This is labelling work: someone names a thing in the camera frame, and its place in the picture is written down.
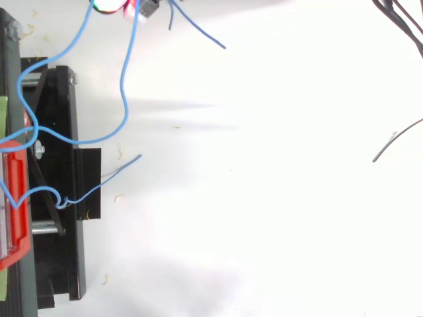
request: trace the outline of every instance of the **metal rod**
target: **metal rod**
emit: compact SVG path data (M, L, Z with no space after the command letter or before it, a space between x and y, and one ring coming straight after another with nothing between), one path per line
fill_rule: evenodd
M35 87L40 81L41 73L29 73L22 80L22 87Z
M52 220L32 222L32 234L53 234L58 232L59 231Z

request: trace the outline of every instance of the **colorful component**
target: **colorful component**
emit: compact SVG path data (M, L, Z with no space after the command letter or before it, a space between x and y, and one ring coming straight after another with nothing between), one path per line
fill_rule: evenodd
M9 141L0 148L20 144ZM8 187L13 199L18 201L28 191L26 151L3 153L0 156L0 178ZM28 202L13 209L0 190L0 271L18 262L31 248L31 230Z
M115 13L120 10L128 0L95 0L94 9L100 13Z

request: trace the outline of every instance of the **cable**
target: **cable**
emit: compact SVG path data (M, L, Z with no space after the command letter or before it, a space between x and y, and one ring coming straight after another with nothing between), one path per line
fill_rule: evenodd
M141 2L142 2L142 0L136 0L136 12L139 11L140 6L141 6ZM45 65L49 62L55 61L55 60L63 57L67 52L69 52L69 50L71 48L74 47L74 45L77 43L77 41L81 37L83 31L85 30L85 27L86 27L87 22L88 22L88 18L90 16L91 11L92 11L91 9L93 8L93 3L94 3L94 0L91 0L89 10L88 10L88 12L85 16L85 20L84 20L84 23L83 23L81 29L79 30L77 36L75 37L75 39L72 41L72 43L67 47L67 49L65 51L63 51L62 53L60 53L59 55L57 55L55 57L52 57L52 58L47 59L45 61L41 61L40 63L34 64L33 66L31 66L28 69L26 69L25 71L23 71L22 74L19 76L18 81L17 81L18 97L19 97L20 101L24 104L26 111L28 112L29 116L31 117L31 119L34 123L34 134L31 138L31 140L29 142L27 142L26 144L21 145L20 147L1 149L0 152L8 153L8 152L19 151L19 150L26 149L26 148L30 147L32 144L34 144L34 142L35 142L35 140L38 136L38 131L45 131L45 132L53 135L54 137L57 137L58 139L61 139L62 141L65 141L67 143L71 143L71 144L74 144L74 145L82 145L82 144L91 144L91 143L98 143L98 142L101 142L101 141L105 141L105 140L115 136L126 125L126 122L128 121L128 115L129 115L129 106L128 106L128 100L127 100L126 94L125 94L124 83L125 83L126 69L128 68L128 63L129 63L130 58L131 58L131 53L132 53L132 49L134 47L134 42L135 42L135 36L136 36L136 33L137 33L137 26L138 26L138 19L137 18L134 19L134 25L133 25L133 28L132 28L131 40L130 40L130 43L129 43L129 46L128 46L128 52L126 54L124 66L122 68L122 73L120 75L120 94L122 95L122 100L124 102L125 115L124 115L124 119L122 120L122 123L112 133L110 133L110 134L108 134L104 137L100 137L98 139L86 140L86 141L77 141L77 140L72 140L72 139L69 139L67 137L64 137L63 135L58 134L56 131L54 131L54 130L48 128L48 127L39 126L38 120L36 119L34 112L31 110L29 105L26 103L26 101L25 101L25 99L22 95L22 90L19 88L19 87L22 86L23 78L28 73L30 73L34 69L39 68L39 66ZM15 132L14 134L12 134L12 135L10 135L10 136L2 139L2 140L0 140L0 144L4 143L6 141L12 140L17 135L20 135L22 133L24 133L23 129Z
M137 12L138 12L142 0L136 0L136 1L137 1ZM132 28L131 40L130 40L130 44L128 46L128 52L126 54L124 66L122 68L122 73L121 73L121 77L120 77L120 92L121 92L122 100L123 100L124 106L125 106L125 116L124 116L124 120L119 125L119 127L115 131L113 131L111 134L109 134L109 135L107 135L105 137L102 137L102 138L99 138L99 139L95 139L95 140L90 140L90 141L74 141L74 140L68 139L68 138L66 138L66 137L58 134L57 132L55 132L55 131L47 128L47 127L39 126L38 125L38 120L37 120L34 112L31 110L31 108L29 107L29 105L26 103L26 101L25 101L25 99L23 98L23 95L22 95L22 90L21 90L22 80L23 80L23 78L27 74L29 74L31 71L39 68L42 65L45 65L47 63L51 63L51 62L56 61L57 59L63 57L65 54L67 54L75 46L75 44L78 42L79 38L81 37L83 31L86 28L86 25L88 23L88 19L90 17L90 14L91 14L91 11L92 11L92 8L93 8L93 4L94 4L94 0L91 0L90 1L89 9L88 9L88 11L87 11L87 13L85 15L84 23L82 24L81 28L79 29L79 31L78 31L76 37L74 38L74 40L72 41L72 43L70 43L70 45L63 52L61 52L59 55L57 55L55 57L49 58L47 60L41 61L39 63L36 63L33 66L30 66L28 69L26 69L25 71L23 71L22 74L20 74L20 76L18 78L18 81L17 81L18 97L20 98L20 101L23 103L26 111L28 112L28 115L31 117L34 126L32 126L32 127L26 127L26 128L23 128L23 129L15 132L15 133L13 133L12 135L10 135L10 136L8 136L8 137L3 138L2 140L0 140L0 143L4 143L4 142L6 142L6 141L8 141L10 139L14 139L16 136L18 136L20 134L23 134L23 133L26 133L28 131L34 131L34 134L33 134L32 138L31 138L31 140L28 141L27 143L25 143L24 145L21 145L19 147L15 147L15 148L1 149L0 150L0 153L10 153L10 152L15 152L15 151L21 151L23 149L26 149L26 148L30 147L35 142L35 140L36 140L36 138L38 136L38 132L39 131L46 131L46 132L48 132L48 133L56 136L57 138L65 141L65 142L71 143L71 144L89 144L89 143L97 143L97 142L100 142L100 141L104 141L105 139L108 139L108 138L116 135L123 128L123 126L126 124L126 122L128 120L128 108L129 107L128 107L128 100L126 99L126 95L125 95L124 79L125 79L125 76L126 76L126 69L128 68L128 63L129 63L129 60L130 60L132 48L134 46L135 35L136 35L137 24L138 24L138 19L137 18L134 19L134 26ZM135 162L140 157L141 156L138 156L135 160L131 161L130 163L128 163L124 167L129 166L131 163ZM87 197L89 194L91 194L97 188L101 187L103 184L107 183L109 180L107 180L104 183L102 183L101 185L95 187L88 194L86 194L82 199L84 199L85 197ZM12 207L14 209L18 208L21 205L21 203L29 195L31 195L33 193L36 193L36 192L39 192L39 191L42 191L42 190L47 190L49 192L52 192L56 196L56 199L57 199L56 208L60 208L60 207L61 208L64 208L68 203L71 203L68 199L65 199L65 203L60 205L60 203L61 203L61 197L60 197L59 192L57 190L55 190L54 188L51 188L49 186L40 186L40 187L37 187L37 188L33 188L33 189L27 191L25 194L23 194L22 197L17 202L14 201L14 199L13 199L10 191L7 189L5 183L2 180L0 180L0 187L4 191L7 199L9 200L10 204L12 205Z
M183 15L183 17L197 30L200 31L201 34L203 34L206 38L212 40L213 42L215 42L218 46L220 46L221 48L223 48L224 50L226 50L226 46L224 46L221 42L219 42L218 40L216 40L213 36L209 35L208 33L206 33L206 31L204 31L202 28L200 28L193 20L191 20L191 18L186 15L186 13L179 7L179 5L175 2L175 0L168 0L169 3L172 3L176 9L179 11L180 14Z
M386 145L379 151L379 153L375 156L375 158L372 160L373 163L375 163L379 157L381 157L381 155L383 154L383 152L386 151L386 149L395 142L396 139L398 139L401 135L403 135L404 133L406 133L409 129L411 129L412 127L414 127L415 125L419 124L420 122L423 122L423 119L418 120L417 122L414 122L412 125L410 125L409 127L405 128L404 130L402 130L400 133L398 133L394 138L392 138L391 140L389 140L388 143L386 143Z
M171 0L167 0L167 2L169 4L169 7L171 8L171 20L169 21L169 31L171 31L172 25L173 25L174 8L173 8L173 4L172 4Z
M16 90L18 93L18 97L19 100L22 102L22 104L24 105L25 110L28 112L28 115L31 117L31 120L34 124L34 134L32 135L31 140L29 140L27 143L25 143L24 145L21 145L19 147L14 147L14 148L6 148L6 149L1 149L0 153L10 153L10 152L15 152L15 151L20 151L23 149L27 149L29 148L32 144L35 143L35 141L37 140L37 136L38 136L38 120L34 114L34 112L31 110L30 106L28 105L28 103L25 101L23 95L22 95L22 80L24 79L25 76L27 76L31 71L39 68L40 66L46 65L48 63L53 63L55 61L57 61L58 59L62 58L64 55L66 55L67 53L69 53L70 50L72 50L72 48L75 46L75 44L79 41L82 33L85 31L85 28L87 27L87 23L89 20L89 17L91 15L91 12L93 11L93 5L94 5L94 0L90 1L90 5L88 8L87 13L85 14L85 18L84 18L84 22L81 25L76 37L73 39L73 41L70 43L70 45L68 47L65 48L64 51L62 51L60 54L56 55L55 57L52 58L48 58L45 59L44 61L39 61L38 63L35 63L34 65L28 67L27 69L25 69L19 76L17 83L16 83ZM14 139L16 136L14 136L15 134L20 135L23 132L18 131L4 139L1 140L2 143L6 142L6 141L10 141L12 139Z
M87 198L89 195L91 195L95 190L99 189L101 186L107 184L109 181L111 181L115 176L117 176L121 171L123 171L125 168L127 168L129 165L131 165L132 163L134 163L135 161L139 160L142 157L142 155L138 155L135 159L131 160L130 162L126 163L125 165L123 165L122 167L120 167L116 173L114 173L111 177L109 177L107 180L105 180L103 183L101 183L100 185L95 186L92 190L90 190L89 192L87 192L84 196L82 196L81 198L79 198L78 200L70 200L67 197L65 197L64 202L57 206L58 209L64 209L66 207L68 207L68 203L72 204L72 203L80 203L81 201L83 201L85 198Z
M416 20L413 19L413 17L406 11L406 9L404 9L404 7L397 0L393 0L393 3L395 3L395 5L401 10L401 12L404 13L407 19L410 20L411 23L413 23L417 30L419 30L420 33L423 34L423 29L421 28L421 26L418 25Z

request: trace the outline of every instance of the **black wire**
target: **black wire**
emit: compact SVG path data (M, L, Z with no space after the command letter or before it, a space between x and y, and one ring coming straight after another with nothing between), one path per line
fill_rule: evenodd
M416 20L414 20L413 17L406 11L406 9L404 9L404 7L397 0L393 0L393 3L395 3L395 5L401 10L401 12L404 13L407 19L410 20L411 23L414 24L414 26L420 31L420 33L423 34L423 29L420 27L420 25L418 25Z
M400 136L402 136L404 133L406 133L409 129L411 129L412 127L414 127L416 124L419 124L420 122L423 122L423 119L418 120L417 122L414 122L412 125L410 125L409 127L403 129L399 134L397 134L394 138L392 138L391 140L389 140L388 143L386 143L386 145L379 151L379 153L375 156L375 158L372 160L373 163L375 163L379 157L381 157L381 155L383 154L383 152L386 151L386 149L395 142L396 139L398 139Z
M391 21L393 21L417 46L418 52L423 57L423 44L418 40L418 38L412 33L410 27L406 24L406 22L401 18L393 8L393 3L401 10L401 12L413 23L413 25L423 34L423 28L413 19L413 17L404 9L404 7L398 2L398 0L383 0L383 4L379 0L373 0L373 3L376 7L382 11ZM423 12L423 0L420 0L420 4L422 6ZM415 125L423 122L423 119L414 122L412 125L407 127L406 129L402 130L398 135L393 137L389 142L379 151L379 153L373 159L373 163L376 162L381 155L387 150L388 147L391 146L400 136L406 133L409 129L414 127Z
M414 34L412 33L412 30L410 29L410 27L407 25L407 23L403 20L403 18L401 18L398 13L396 13L391 5L392 2L398 3L398 1L396 0L392 0L392 1L385 1L385 5L380 3L379 0L373 0L373 3L375 4L375 6L382 11L383 14L385 14L392 22L395 23L395 25L397 25L417 46L418 51L420 54L422 54L422 50L423 50L423 44L418 40L417 37L414 36Z

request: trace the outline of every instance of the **wood shaving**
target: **wood shaving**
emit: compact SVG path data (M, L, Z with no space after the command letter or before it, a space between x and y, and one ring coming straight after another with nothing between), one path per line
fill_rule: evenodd
M24 33L24 36L22 39L27 38L28 36L31 36L35 31L35 28L30 28L30 32L29 33Z
M120 201L121 199L123 199L125 197L126 197L125 195L116 196L116 198L114 199L114 202L117 203L118 201Z
M125 157L125 150L119 149L118 160L122 160Z
M108 275L107 274L104 276L104 278L106 279L106 281L104 281L104 283L101 286L105 286L108 283Z

